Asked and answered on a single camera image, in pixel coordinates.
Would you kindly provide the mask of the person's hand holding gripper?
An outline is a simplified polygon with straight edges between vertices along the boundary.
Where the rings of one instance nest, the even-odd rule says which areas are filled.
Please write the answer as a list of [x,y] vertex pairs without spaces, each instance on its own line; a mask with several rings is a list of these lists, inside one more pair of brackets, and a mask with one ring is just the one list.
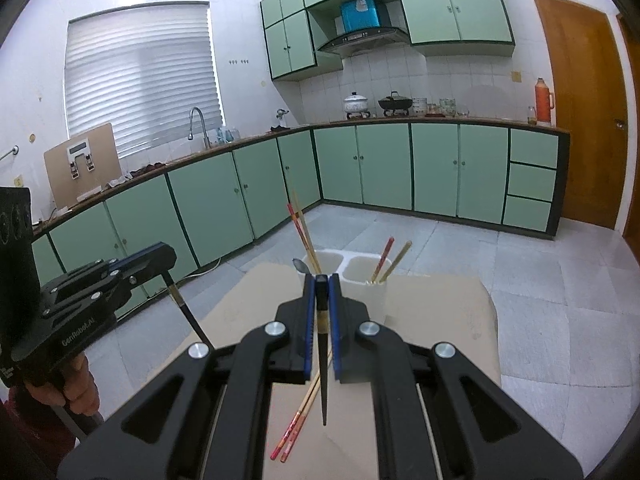
[[62,369],[61,387],[46,382],[34,386],[25,382],[29,394],[38,402],[49,406],[65,406],[75,414],[95,415],[100,408],[99,390],[89,370],[85,353],[79,353]]

